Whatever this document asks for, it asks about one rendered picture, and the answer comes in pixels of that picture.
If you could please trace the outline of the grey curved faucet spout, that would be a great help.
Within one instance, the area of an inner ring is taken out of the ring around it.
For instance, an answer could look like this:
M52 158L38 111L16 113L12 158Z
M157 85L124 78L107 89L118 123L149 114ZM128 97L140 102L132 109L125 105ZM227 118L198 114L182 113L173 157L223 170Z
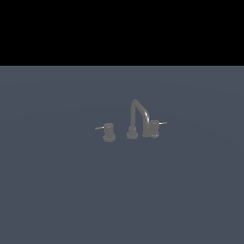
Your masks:
M132 101L131 105L131 124L129 126L129 131L127 132L128 139L136 139L138 137L138 133L135 127L135 110L139 110L143 117L143 137L150 136L150 116L149 112L136 100Z

